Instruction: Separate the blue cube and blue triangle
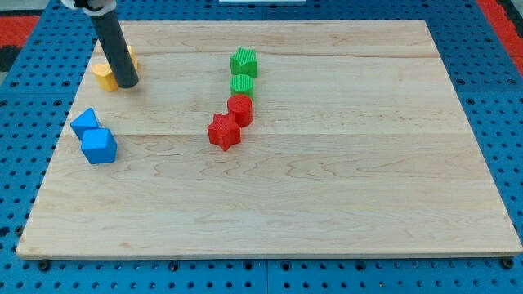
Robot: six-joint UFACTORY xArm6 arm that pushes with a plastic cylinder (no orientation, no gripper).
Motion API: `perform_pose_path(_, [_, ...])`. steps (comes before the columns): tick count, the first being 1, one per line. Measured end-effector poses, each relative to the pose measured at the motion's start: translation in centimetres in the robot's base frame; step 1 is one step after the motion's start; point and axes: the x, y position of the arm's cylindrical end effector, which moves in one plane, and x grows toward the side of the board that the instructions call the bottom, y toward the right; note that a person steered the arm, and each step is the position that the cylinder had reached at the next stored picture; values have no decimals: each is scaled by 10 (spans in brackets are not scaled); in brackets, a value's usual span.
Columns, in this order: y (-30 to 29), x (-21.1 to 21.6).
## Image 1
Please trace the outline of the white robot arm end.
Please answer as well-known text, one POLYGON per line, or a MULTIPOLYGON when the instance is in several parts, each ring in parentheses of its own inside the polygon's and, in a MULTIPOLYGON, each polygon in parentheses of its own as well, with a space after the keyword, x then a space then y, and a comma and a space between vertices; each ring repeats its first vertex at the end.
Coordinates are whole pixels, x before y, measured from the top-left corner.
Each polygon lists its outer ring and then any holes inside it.
POLYGON ((61 3, 71 10, 82 10, 88 16, 103 16, 114 11, 116 0, 60 0, 61 3))

